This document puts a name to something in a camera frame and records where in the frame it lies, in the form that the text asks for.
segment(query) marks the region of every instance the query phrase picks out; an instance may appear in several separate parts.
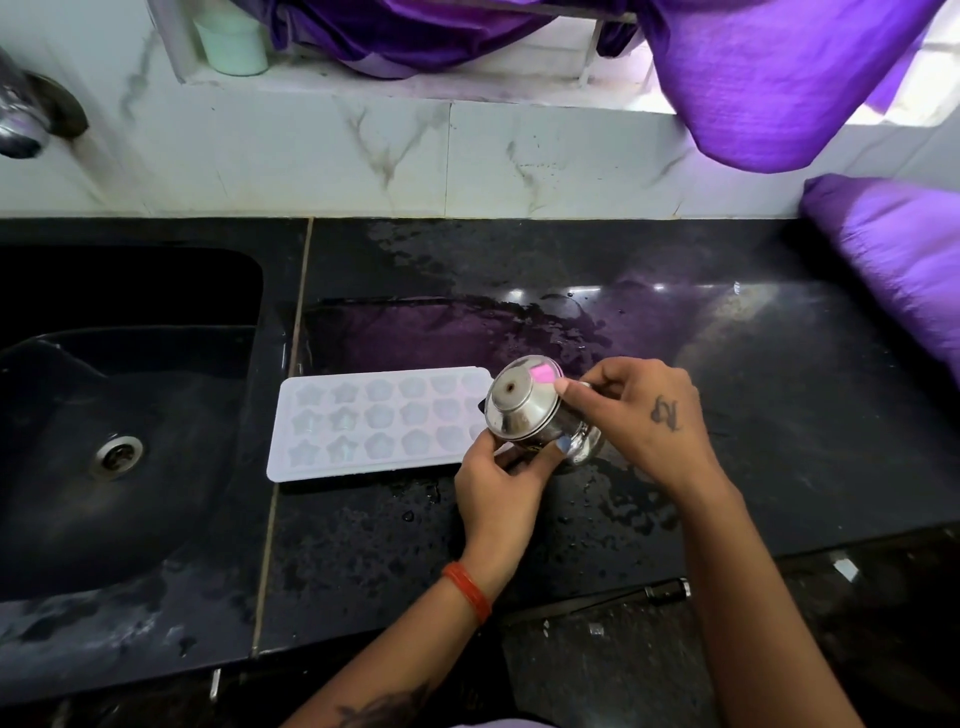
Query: black sink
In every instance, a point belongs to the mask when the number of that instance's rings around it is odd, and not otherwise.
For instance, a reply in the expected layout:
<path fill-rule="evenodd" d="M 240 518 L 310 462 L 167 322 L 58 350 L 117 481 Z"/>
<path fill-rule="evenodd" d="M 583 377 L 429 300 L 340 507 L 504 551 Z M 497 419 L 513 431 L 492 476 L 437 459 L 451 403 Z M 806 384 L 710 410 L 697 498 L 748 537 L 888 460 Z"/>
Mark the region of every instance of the black sink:
<path fill-rule="evenodd" d="M 0 279 L 0 601 L 154 568 L 229 481 L 259 266 L 227 250 L 9 246 Z"/>

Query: arm tattoo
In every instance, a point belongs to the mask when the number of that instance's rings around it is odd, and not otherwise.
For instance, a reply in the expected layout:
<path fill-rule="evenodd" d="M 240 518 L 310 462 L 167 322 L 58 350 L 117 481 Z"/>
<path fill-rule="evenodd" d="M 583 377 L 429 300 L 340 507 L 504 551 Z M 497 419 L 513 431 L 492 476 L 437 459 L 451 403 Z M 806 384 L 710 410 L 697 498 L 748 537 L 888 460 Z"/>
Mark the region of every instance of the arm tattoo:
<path fill-rule="evenodd" d="M 676 432 L 681 429 L 681 427 L 677 425 L 677 401 L 667 401 L 663 398 L 663 395 L 657 395 L 657 401 L 654 403 L 654 409 L 650 413 L 650 419 L 658 425 L 660 423 L 666 423 L 666 426 L 670 428 L 671 432 Z"/>
<path fill-rule="evenodd" d="M 336 728 L 401 728 L 409 725 L 426 703 L 427 683 L 408 692 L 390 692 L 367 703 L 360 710 L 341 705 L 342 720 Z"/>

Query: hand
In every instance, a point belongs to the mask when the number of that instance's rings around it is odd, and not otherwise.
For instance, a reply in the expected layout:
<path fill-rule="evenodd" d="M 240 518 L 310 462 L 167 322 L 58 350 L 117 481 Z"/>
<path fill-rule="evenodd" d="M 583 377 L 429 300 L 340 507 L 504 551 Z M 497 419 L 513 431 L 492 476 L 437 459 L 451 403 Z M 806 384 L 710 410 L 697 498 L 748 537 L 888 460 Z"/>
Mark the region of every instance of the hand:
<path fill-rule="evenodd" d="M 658 359 L 617 356 L 601 361 L 581 381 L 596 391 L 570 379 L 554 386 L 674 500 L 704 483 L 729 485 L 710 445 L 700 393 L 685 370 Z"/>
<path fill-rule="evenodd" d="M 564 453 L 551 443 L 510 474 L 504 468 L 521 451 L 514 448 L 494 459 L 499 446 L 489 430 L 481 432 L 453 481 L 467 532 L 460 561 L 490 601 L 513 578 L 533 535 L 546 481 L 564 460 Z"/>

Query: backsplash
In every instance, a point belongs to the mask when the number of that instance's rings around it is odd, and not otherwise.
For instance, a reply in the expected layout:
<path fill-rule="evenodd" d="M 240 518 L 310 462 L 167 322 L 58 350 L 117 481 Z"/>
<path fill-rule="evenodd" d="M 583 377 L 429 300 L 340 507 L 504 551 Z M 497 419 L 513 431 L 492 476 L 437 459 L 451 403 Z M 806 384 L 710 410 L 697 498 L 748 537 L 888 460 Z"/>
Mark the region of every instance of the backsplash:
<path fill-rule="evenodd" d="M 826 172 L 960 189 L 957 111 L 848 125 L 807 169 L 758 175 L 705 158 L 668 113 L 182 84 L 145 2 L 35 0 L 0 20 L 0 46 L 90 121 L 0 158 L 3 216 L 791 217 Z"/>

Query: red bracelet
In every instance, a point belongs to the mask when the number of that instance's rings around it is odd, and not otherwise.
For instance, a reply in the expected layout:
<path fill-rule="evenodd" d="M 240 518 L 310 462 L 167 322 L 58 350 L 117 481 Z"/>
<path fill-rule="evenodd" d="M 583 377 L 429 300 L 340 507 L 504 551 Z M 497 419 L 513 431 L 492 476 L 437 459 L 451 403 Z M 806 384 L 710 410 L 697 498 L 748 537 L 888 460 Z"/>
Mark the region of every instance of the red bracelet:
<path fill-rule="evenodd" d="M 490 601 L 487 599 L 487 596 L 480 591 L 480 587 L 473 583 L 473 579 L 470 578 L 467 570 L 464 569 L 464 565 L 459 561 L 450 562 L 444 567 L 444 576 L 452 581 L 457 589 L 467 598 L 470 606 L 473 607 L 473 611 L 477 613 L 477 619 L 480 620 L 480 624 L 487 621 L 487 617 L 489 617 L 493 611 L 490 606 Z"/>

